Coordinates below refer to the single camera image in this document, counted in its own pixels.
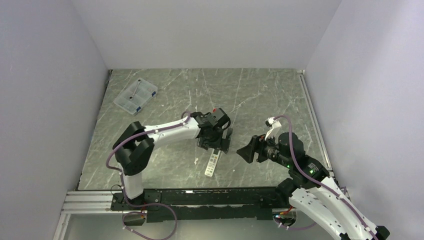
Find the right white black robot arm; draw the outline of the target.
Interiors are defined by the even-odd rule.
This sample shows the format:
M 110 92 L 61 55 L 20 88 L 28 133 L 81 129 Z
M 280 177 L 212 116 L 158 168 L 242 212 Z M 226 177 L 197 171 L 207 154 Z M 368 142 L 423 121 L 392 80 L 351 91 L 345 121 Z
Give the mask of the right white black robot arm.
M 275 188 L 275 202 L 282 208 L 301 210 L 335 240 L 386 240 L 390 231 L 367 219 L 342 192 L 329 171 L 306 154 L 294 133 L 278 138 L 252 136 L 236 153 L 247 163 L 271 160 L 288 169 L 289 177 Z

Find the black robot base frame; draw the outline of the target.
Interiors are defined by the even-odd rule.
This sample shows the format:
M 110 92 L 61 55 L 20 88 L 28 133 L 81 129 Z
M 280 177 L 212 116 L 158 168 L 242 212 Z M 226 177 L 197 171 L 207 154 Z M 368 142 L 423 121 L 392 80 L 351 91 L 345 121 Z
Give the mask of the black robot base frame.
M 113 212 L 143 212 L 148 223 L 177 219 L 271 220 L 290 210 L 289 199 L 279 187 L 147 188 L 126 202 L 122 192 L 113 193 Z

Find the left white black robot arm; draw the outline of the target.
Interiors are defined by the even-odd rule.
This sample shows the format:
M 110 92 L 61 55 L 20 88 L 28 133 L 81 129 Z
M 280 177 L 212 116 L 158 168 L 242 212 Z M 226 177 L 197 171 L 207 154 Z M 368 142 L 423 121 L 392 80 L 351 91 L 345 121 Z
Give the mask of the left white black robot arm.
M 153 151 L 160 147 L 185 140 L 196 140 L 197 147 L 228 153 L 233 130 L 231 119 L 222 108 L 211 112 L 185 111 L 179 120 L 159 125 L 131 123 L 112 146 L 106 160 L 110 165 L 112 157 L 118 162 L 124 193 L 124 204 L 131 210 L 139 209 L 144 203 L 142 172 L 148 166 Z

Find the white remote control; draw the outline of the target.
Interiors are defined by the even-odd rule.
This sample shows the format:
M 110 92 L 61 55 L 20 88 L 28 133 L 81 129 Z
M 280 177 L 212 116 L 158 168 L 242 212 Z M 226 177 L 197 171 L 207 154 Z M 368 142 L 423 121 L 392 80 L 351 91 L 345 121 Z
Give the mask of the white remote control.
M 214 149 L 208 160 L 204 175 L 207 177 L 212 177 L 214 175 L 218 160 L 221 155 L 221 150 Z

